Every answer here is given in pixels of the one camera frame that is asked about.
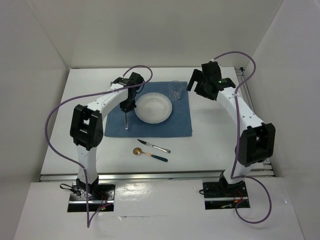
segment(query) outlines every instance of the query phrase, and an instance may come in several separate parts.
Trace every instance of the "spoon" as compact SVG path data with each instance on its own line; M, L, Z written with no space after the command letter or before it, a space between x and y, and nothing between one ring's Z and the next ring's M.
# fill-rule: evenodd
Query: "spoon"
M140 147L136 147L135 149L133 149L133 154L134 155L145 154L145 155L148 155L148 156L153 157L155 159L159 159L161 161L168 162L168 159L166 159L166 158L164 158L162 156L157 156L157 155L153 155L153 154L150 154L150 153L143 152Z

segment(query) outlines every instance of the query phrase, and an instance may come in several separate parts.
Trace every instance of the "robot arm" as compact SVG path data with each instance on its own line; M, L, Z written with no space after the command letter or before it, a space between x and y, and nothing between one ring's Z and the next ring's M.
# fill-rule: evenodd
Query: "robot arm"
M79 104L73 110L70 135L77 146L78 161L86 169L91 195L95 194L99 182L96 153L104 136L103 120L118 104L125 114L136 107L135 96L139 87L119 91L116 89L141 84L143 81L144 79L135 72L128 79L119 77L109 88L112 93L102 95L86 106ZM125 116L125 127L128 129L127 116ZM76 185L83 190L86 189L82 167L79 168Z
M219 102L237 124L235 84L230 78L222 78L217 62L202 64L202 71L195 69L187 90L197 82L195 92L205 98ZM274 149L276 129L272 123L265 124L257 117L245 101L237 96L240 113L239 156L234 176L246 176L257 163L271 157ZM234 165L228 167L220 176L223 188L241 182L243 178L231 179Z

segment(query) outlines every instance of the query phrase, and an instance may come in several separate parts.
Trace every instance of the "blue cloth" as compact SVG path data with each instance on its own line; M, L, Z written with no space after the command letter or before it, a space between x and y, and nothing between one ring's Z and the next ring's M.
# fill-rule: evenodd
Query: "blue cloth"
M128 112L127 119L129 129L125 129L125 114L116 106L107 116L104 135L106 137L190 137L192 135L191 117L187 82L182 82L183 90L178 100L171 100L172 113L167 120L150 124L140 120L135 111ZM136 100L147 93L160 93L169 97L169 82L150 82L144 86L141 93L136 95Z

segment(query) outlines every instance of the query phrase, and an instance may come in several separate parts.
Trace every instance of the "plate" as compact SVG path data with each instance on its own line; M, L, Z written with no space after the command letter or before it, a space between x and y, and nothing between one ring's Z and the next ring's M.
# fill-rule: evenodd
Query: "plate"
M142 95L135 103L135 114L148 124L158 124L166 120L172 112L169 98L158 92Z

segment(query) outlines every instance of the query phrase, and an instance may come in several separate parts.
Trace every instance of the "butter knife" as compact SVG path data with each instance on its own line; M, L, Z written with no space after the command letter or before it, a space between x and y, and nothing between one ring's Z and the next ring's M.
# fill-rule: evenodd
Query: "butter knife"
M166 153L171 153L171 151L169 150L169 149L165 149L165 148L162 148L162 147L159 147L159 146L155 146L155 145L153 145L153 144L151 144L151 143L149 143L149 142L146 142L146 141L142 141L142 140L140 140L140 139L137 139L140 143L142 143L142 144L144 144L144 145L147 145L147 146L149 146L149 147L152 147L152 148L155 148L155 149L159 149L159 150L161 150L161 151L164 151L164 152L166 152Z

